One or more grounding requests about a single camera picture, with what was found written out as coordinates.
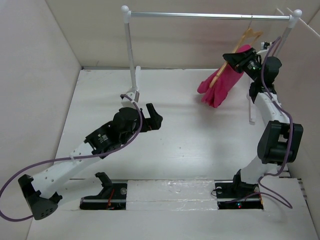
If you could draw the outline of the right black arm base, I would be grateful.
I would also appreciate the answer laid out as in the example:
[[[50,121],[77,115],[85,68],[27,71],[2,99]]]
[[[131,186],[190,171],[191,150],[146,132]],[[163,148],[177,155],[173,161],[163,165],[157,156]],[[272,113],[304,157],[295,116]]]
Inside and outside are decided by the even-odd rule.
[[[235,174],[232,180],[215,180],[211,195],[216,197],[219,210],[263,210],[259,190],[257,183],[242,182],[240,175]]]

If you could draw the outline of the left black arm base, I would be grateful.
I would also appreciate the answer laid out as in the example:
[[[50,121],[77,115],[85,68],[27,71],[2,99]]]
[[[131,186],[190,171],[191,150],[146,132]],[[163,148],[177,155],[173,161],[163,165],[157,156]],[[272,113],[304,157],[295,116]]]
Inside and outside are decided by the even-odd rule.
[[[128,182],[112,182],[105,172],[97,172],[95,177],[101,181],[102,190],[97,195],[82,197],[79,208],[88,211],[126,210]]]

